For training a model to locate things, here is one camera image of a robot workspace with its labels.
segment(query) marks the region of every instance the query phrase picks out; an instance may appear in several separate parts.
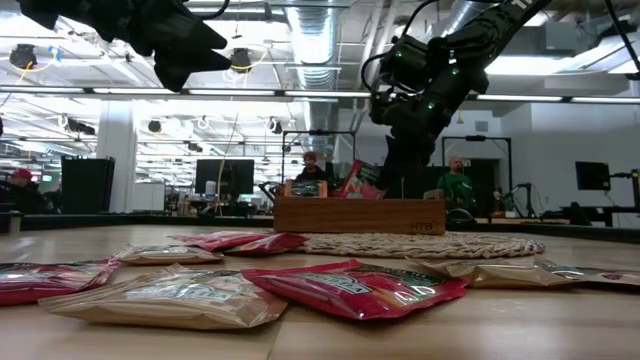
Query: computer monitor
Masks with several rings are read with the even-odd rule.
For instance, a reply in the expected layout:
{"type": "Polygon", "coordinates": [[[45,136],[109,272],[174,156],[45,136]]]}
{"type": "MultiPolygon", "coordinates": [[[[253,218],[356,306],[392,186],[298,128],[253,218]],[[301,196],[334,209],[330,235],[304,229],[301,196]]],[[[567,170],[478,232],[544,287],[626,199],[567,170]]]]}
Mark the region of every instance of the computer monitor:
{"type": "Polygon", "coordinates": [[[578,190],[611,190],[609,165],[606,163],[576,161],[578,190]]]}
{"type": "MultiPolygon", "coordinates": [[[[218,182],[222,160],[203,159],[196,163],[196,193],[204,194],[207,181],[218,182]]],[[[225,160],[220,180],[221,194],[253,194],[253,160],[225,160]]]]}

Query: woven placemat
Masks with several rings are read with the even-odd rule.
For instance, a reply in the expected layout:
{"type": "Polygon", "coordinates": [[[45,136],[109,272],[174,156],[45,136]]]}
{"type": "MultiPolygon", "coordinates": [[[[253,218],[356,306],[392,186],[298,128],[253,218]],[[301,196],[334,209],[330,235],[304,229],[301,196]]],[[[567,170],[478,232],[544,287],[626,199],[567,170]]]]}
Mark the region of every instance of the woven placemat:
{"type": "Polygon", "coordinates": [[[442,236],[402,234],[304,234],[298,251],[309,254],[417,259],[488,259],[544,252],[539,241],[484,233],[442,236]]]}

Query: man in green shirt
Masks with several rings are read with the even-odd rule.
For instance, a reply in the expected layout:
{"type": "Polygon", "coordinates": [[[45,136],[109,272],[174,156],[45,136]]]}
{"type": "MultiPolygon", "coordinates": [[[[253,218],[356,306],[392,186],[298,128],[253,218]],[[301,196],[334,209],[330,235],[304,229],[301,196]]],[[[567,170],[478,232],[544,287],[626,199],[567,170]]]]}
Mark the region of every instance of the man in green shirt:
{"type": "Polygon", "coordinates": [[[473,186],[471,179],[462,173],[464,169],[462,158],[452,157],[449,160],[449,169],[450,171],[438,181],[438,189],[444,192],[447,208],[472,210],[474,204],[473,186]]]}

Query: metal ductwork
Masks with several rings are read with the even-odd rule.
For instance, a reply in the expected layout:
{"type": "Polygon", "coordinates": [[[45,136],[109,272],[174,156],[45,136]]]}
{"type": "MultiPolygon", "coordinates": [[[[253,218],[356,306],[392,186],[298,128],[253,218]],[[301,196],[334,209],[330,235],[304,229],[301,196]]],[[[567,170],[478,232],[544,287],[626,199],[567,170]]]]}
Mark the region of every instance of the metal ductwork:
{"type": "Polygon", "coordinates": [[[431,38],[438,36],[446,36],[452,32],[462,28],[471,19],[478,16],[481,12],[496,6],[496,4],[468,1],[468,0],[456,0],[451,5],[451,15],[433,25],[429,25],[427,32],[422,37],[421,41],[424,43],[429,42],[431,38]]]}
{"type": "MultiPolygon", "coordinates": [[[[304,65],[326,65],[333,60],[338,11],[332,8],[287,8],[291,25],[291,45],[297,63],[304,65]]],[[[300,86],[308,90],[331,90],[336,88],[337,72],[321,67],[298,68],[300,86]]],[[[336,130],[338,127],[338,104],[333,102],[309,102],[309,130],[336,130]]],[[[311,151],[331,153],[327,145],[334,137],[311,137],[311,151]]]]}

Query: table surface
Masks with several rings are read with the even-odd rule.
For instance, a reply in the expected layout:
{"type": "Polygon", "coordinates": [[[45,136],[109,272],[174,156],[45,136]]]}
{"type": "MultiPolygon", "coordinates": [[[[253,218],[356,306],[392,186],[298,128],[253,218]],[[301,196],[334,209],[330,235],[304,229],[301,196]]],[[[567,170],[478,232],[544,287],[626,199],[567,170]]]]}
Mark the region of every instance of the table surface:
{"type": "MultiPolygon", "coordinates": [[[[211,227],[122,226],[0,237],[0,262],[104,258],[127,244],[172,244],[167,235],[211,227]]],[[[640,270],[640,247],[535,237],[563,263],[640,270]]],[[[226,257],[212,269],[286,268],[344,258],[282,254],[226,257]]],[[[364,259],[414,269],[400,259],[364,259]]],[[[159,267],[122,267],[116,281],[159,267]]],[[[0,349],[11,360],[129,359],[640,359],[637,292],[603,289],[470,289],[463,298],[389,322],[356,322],[292,304],[280,320],[235,332],[92,325],[49,315],[37,305],[0,308],[0,349]]]]}

